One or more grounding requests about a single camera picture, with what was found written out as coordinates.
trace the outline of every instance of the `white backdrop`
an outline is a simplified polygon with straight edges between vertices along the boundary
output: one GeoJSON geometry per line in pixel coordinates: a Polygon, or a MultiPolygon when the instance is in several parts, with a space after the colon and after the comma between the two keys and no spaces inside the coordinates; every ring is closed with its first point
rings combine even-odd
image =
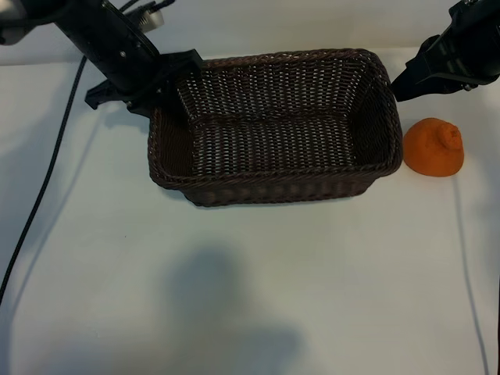
{"type": "MultiPolygon", "coordinates": [[[[457,0],[177,0],[148,36],[161,52],[204,57],[284,50],[420,45],[450,24],[457,0]]],[[[116,6],[126,0],[112,0],[116,6]]],[[[78,51],[53,25],[0,48],[0,64],[73,61],[78,51]]]]}

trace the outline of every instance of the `black cable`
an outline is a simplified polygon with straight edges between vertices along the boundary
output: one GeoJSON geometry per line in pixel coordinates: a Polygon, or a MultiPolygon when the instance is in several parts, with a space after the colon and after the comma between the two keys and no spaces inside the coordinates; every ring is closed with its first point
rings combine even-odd
{"type": "MultiPolygon", "coordinates": [[[[140,0],[130,0],[127,4],[120,8],[121,12],[125,12],[132,5],[136,4],[140,0]]],[[[30,230],[31,224],[33,223],[34,217],[37,214],[38,208],[40,207],[41,200],[44,197],[45,191],[47,190],[48,182],[50,181],[50,177],[52,176],[52,172],[54,171],[55,161],[57,160],[57,155],[59,154],[59,149],[61,147],[61,142],[63,141],[64,130],[66,129],[66,125],[68,124],[68,119],[70,118],[71,108],[73,106],[73,102],[75,99],[75,94],[77,93],[78,84],[80,83],[81,74],[84,72],[85,63],[87,62],[87,57],[82,57],[80,61],[80,66],[78,66],[77,75],[75,76],[75,80],[73,82],[73,87],[71,88],[70,97],[68,98],[68,103],[66,104],[66,110],[64,111],[64,117],[62,118],[61,127],[59,128],[59,133],[57,135],[57,140],[55,141],[54,151],[52,153],[52,157],[50,159],[50,164],[48,165],[47,173],[45,174],[45,179],[43,184],[41,185],[40,191],[38,192],[37,200],[34,203],[33,208],[31,209],[30,216],[26,224],[24,224],[23,232],[17,242],[16,248],[14,249],[14,253],[10,258],[9,265],[7,266],[7,270],[3,277],[2,286],[0,287],[0,306],[2,305],[2,300],[5,295],[5,290],[7,289],[7,284],[9,283],[10,275],[13,271],[14,264],[16,263],[17,256],[21,248],[23,247],[24,240],[30,230]]]]}
{"type": "Polygon", "coordinates": [[[172,5],[175,2],[175,0],[163,0],[162,2],[154,5],[151,7],[150,11],[151,13],[158,12],[159,10],[172,5]]]}

